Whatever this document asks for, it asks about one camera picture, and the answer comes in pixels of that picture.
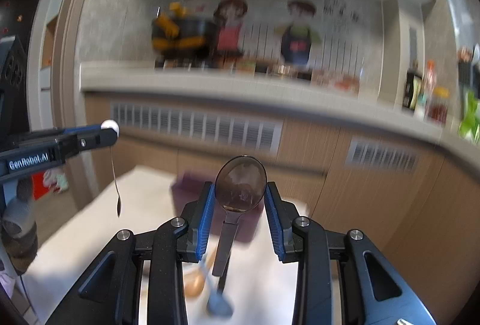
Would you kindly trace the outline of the gloved left hand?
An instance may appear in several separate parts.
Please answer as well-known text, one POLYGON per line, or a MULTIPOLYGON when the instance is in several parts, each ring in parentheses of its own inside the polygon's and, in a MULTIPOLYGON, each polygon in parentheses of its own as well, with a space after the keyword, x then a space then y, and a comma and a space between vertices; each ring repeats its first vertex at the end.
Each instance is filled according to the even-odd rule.
POLYGON ((1 185, 1 265, 16 278, 23 275, 38 253, 32 178, 1 185))

